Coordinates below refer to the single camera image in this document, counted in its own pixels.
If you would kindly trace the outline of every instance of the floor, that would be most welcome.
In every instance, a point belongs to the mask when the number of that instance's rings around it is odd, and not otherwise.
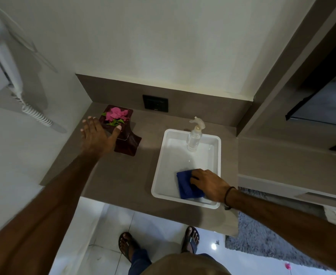
[[[179,253],[187,225],[154,217],[133,210],[105,205],[96,233],[83,259],[78,275],[127,275],[130,262],[120,253],[118,239],[129,231],[139,244],[147,249],[151,261]],[[291,265],[286,262],[246,254],[225,248],[225,236],[199,229],[200,245],[197,253],[210,254],[223,264],[232,275],[336,275],[334,271]]]

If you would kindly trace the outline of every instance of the gray countertop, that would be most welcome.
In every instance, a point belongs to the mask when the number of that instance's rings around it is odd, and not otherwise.
[[[99,117],[106,107],[106,104],[92,103],[83,119],[89,115]],[[78,155],[81,127],[79,125],[75,128],[43,178],[42,185],[46,185]],[[222,205],[217,209],[209,209],[158,199],[150,192],[165,130],[169,128],[191,130],[192,127],[189,119],[154,111],[134,110],[131,128],[136,135],[142,137],[136,155],[131,157],[112,152],[104,156],[95,167],[83,191],[83,196],[202,229],[236,236],[238,217],[235,210],[225,211]],[[204,133],[221,138],[221,177],[231,186],[237,187],[238,141],[235,137],[235,128],[206,123]]]

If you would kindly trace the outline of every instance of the blue microfiber cloth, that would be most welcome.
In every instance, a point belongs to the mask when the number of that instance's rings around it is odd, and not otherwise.
[[[177,173],[181,199],[202,198],[205,195],[196,185],[190,183],[191,172],[192,170]]]

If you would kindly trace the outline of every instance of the black wall socket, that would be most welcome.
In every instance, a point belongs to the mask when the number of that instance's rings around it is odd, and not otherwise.
[[[168,98],[143,95],[145,109],[168,112]]]

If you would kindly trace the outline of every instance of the white tray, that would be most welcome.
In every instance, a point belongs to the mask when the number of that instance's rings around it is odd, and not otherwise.
[[[221,174],[221,139],[203,134],[195,152],[187,149],[189,132],[167,129],[164,133],[155,170],[152,195],[156,198],[216,209],[220,203],[204,198],[181,199],[177,173],[192,169],[210,170]]]

